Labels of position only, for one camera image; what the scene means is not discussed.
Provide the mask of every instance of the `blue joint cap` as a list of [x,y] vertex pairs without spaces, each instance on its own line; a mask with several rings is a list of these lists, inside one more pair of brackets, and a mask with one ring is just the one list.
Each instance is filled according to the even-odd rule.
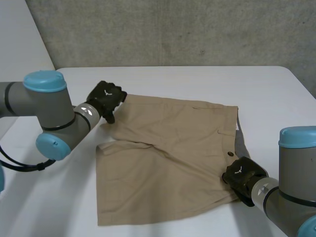
[[52,93],[67,88],[64,76],[57,71],[38,71],[24,77],[24,86],[32,91]]
[[4,171],[0,164],[0,193],[4,190]]
[[280,131],[280,147],[316,147],[316,126],[286,127]]
[[43,156],[52,160],[62,160],[71,152],[66,142],[49,133],[37,137],[36,147]]
[[300,227],[297,237],[315,237],[316,236],[316,215],[307,219]]

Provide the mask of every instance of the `concrete wall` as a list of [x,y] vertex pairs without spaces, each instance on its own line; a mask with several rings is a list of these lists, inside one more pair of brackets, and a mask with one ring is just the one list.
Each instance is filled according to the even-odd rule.
[[316,96],[315,0],[27,0],[55,67],[279,65]]

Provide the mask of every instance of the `tabletop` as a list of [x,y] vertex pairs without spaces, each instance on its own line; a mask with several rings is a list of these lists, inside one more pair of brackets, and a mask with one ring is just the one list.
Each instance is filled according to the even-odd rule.
[[[100,81],[130,94],[201,100],[239,107],[251,158],[278,178],[278,136],[288,126],[314,125],[316,100],[283,67],[116,67],[63,68],[74,105]],[[256,207],[240,202],[178,221],[139,226],[97,226],[95,148],[111,138],[102,119],[63,161],[41,172],[5,169],[0,195],[2,237],[284,237]],[[35,117],[20,117],[0,143],[13,158],[42,162]]]

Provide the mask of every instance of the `khaki shorts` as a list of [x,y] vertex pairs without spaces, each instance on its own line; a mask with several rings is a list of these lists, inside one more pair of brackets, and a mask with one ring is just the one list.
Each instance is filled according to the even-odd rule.
[[128,95],[97,148],[98,225],[196,216],[236,199],[222,181],[238,157],[238,107]]

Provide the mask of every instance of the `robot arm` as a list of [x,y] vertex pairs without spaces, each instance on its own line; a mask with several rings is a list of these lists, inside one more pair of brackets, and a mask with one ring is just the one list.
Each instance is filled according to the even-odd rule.
[[84,103],[73,108],[63,75],[39,71],[26,75],[23,82],[0,82],[0,118],[37,116],[43,133],[37,137],[36,147],[49,159],[36,169],[42,170],[69,155],[101,117],[114,123],[113,111],[126,96],[121,87],[101,81]]
[[289,237],[316,236],[316,127],[281,130],[279,181],[249,158],[222,178],[247,206],[257,206]]

